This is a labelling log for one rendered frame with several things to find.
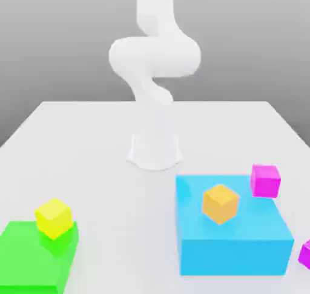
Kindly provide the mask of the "small orange cube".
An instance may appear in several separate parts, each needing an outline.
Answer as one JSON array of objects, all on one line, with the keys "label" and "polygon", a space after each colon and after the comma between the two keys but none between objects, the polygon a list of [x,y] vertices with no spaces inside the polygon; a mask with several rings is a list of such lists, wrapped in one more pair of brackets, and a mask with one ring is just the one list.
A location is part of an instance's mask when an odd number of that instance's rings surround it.
[{"label": "small orange cube", "polygon": [[202,212],[218,225],[236,216],[240,196],[223,184],[203,193]]}]

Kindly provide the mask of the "small magenta cube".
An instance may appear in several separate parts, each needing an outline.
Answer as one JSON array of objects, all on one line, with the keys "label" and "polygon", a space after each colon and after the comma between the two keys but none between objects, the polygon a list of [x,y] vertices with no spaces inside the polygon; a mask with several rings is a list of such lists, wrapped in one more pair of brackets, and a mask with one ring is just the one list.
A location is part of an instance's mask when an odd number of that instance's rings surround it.
[{"label": "small magenta cube", "polygon": [[300,250],[298,256],[298,261],[300,264],[304,265],[307,269],[310,270],[310,240],[306,241]]},{"label": "small magenta cube", "polygon": [[281,176],[275,165],[252,165],[250,188],[254,197],[278,197],[280,183]]}]

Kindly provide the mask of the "small yellow cube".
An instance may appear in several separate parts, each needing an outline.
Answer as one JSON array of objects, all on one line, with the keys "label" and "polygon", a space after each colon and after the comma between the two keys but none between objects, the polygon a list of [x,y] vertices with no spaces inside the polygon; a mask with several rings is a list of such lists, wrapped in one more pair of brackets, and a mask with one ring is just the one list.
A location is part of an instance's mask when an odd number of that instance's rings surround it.
[{"label": "small yellow cube", "polygon": [[73,227],[71,208],[54,198],[35,210],[38,230],[50,239],[58,239]]}]

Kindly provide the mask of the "large blue box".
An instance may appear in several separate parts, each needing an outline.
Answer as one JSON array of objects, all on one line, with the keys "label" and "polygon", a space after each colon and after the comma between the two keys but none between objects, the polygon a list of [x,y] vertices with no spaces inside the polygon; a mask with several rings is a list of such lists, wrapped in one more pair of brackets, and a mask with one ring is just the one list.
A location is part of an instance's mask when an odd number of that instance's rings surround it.
[{"label": "large blue box", "polygon": [[[222,225],[202,212],[204,191],[223,184],[239,194]],[[181,275],[284,275],[294,238],[275,202],[252,196],[248,175],[178,175],[175,195]]]}]

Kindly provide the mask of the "large green box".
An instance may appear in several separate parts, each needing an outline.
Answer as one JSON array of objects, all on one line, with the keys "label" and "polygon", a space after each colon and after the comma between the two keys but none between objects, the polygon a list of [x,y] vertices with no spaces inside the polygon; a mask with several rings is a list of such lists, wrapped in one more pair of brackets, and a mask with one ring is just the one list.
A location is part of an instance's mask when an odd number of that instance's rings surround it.
[{"label": "large green box", "polygon": [[78,224],[52,240],[34,221],[10,221],[0,235],[0,294],[64,294]]}]

